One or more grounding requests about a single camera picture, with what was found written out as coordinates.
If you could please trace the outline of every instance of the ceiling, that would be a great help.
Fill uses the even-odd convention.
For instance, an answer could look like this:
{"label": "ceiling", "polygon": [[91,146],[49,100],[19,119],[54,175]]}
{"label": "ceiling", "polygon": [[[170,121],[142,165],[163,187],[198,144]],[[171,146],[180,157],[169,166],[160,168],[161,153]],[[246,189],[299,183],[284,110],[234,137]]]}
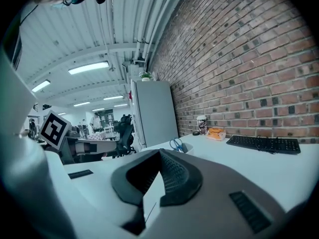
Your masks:
{"label": "ceiling", "polygon": [[[51,82],[35,93],[44,104],[72,108],[74,104],[90,102],[85,107],[91,110],[127,103],[128,79],[122,64],[133,60],[139,26],[143,26],[145,37],[156,1],[151,0],[142,24],[144,0],[106,0],[103,4],[85,0],[64,8],[39,5],[20,26],[22,54],[18,74],[30,90],[44,80]],[[172,1],[159,20],[151,52],[178,2]],[[27,6],[21,18],[31,11],[31,6],[34,8]],[[102,61],[108,61],[110,67],[68,73],[69,69]],[[103,100],[118,95],[123,95],[124,100]]]}

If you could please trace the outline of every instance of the fluorescent light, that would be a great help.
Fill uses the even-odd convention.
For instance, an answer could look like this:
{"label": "fluorescent light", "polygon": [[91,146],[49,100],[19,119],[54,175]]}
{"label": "fluorescent light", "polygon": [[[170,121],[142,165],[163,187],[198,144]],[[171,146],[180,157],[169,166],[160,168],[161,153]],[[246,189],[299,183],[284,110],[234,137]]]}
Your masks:
{"label": "fluorescent light", "polygon": [[90,102],[80,103],[80,104],[74,105],[74,107],[82,106],[82,105],[87,105],[87,104],[89,104],[89,103],[90,103]]}
{"label": "fluorescent light", "polygon": [[119,107],[119,106],[127,106],[128,104],[123,104],[123,105],[117,105],[117,106],[114,106],[114,107]]}
{"label": "fluorescent light", "polygon": [[40,89],[43,89],[45,86],[48,86],[50,84],[50,82],[48,80],[45,80],[44,82],[42,82],[40,85],[36,86],[35,88],[32,89],[33,92],[37,92]]}
{"label": "fluorescent light", "polygon": [[101,111],[101,110],[104,110],[104,108],[94,109],[92,111],[95,112],[95,111]]}
{"label": "fluorescent light", "polygon": [[101,62],[101,63],[96,63],[96,64],[91,64],[91,65],[87,65],[87,66],[81,66],[78,68],[70,69],[69,73],[70,74],[78,74],[78,73],[91,71],[91,70],[95,70],[95,69],[106,68],[106,67],[109,67],[109,63],[108,62]]}
{"label": "fluorescent light", "polygon": [[116,99],[116,98],[124,98],[123,96],[117,96],[117,97],[111,97],[111,98],[103,98],[103,100],[110,100],[110,99]]}

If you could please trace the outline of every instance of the blue scissors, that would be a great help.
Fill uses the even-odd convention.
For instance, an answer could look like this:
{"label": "blue scissors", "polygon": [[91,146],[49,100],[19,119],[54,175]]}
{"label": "blue scissors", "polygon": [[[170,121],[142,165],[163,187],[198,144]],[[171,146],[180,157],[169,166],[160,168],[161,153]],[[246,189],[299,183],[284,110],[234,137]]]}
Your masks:
{"label": "blue scissors", "polygon": [[183,153],[184,153],[183,148],[182,148],[183,142],[182,142],[182,140],[179,139],[178,137],[176,137],[176,138],[170,140],[170,141],[169,141],[169,144],[170,144],[170,146],[171,146],[174,150],[177,150],[177,151],[179,151],[179,152],[183,152]]}

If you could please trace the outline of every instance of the black keyboard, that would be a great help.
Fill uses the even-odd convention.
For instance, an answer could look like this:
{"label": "black keyboard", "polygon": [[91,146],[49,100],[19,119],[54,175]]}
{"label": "black keyboard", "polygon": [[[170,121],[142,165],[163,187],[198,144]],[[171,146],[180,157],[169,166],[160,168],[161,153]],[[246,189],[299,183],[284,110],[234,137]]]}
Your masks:
{"label": "black keyboard", "polygon": [[234,135],[226,143],[233,146],[266,151],[271,154],[300,153],[299,143],[297,139],[261,138],[261,137]]}

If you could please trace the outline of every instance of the white refrigerator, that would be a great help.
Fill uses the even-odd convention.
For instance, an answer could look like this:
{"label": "white refrigerator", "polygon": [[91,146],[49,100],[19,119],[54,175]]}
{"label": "white refrigerator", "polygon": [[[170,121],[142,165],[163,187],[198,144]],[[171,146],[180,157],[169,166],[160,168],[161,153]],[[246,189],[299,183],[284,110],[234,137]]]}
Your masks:
{"label": "white refrigerator", "polygon": [[173,101],[166,81],[131,81],[131,108],[139,151],[178,137]]}

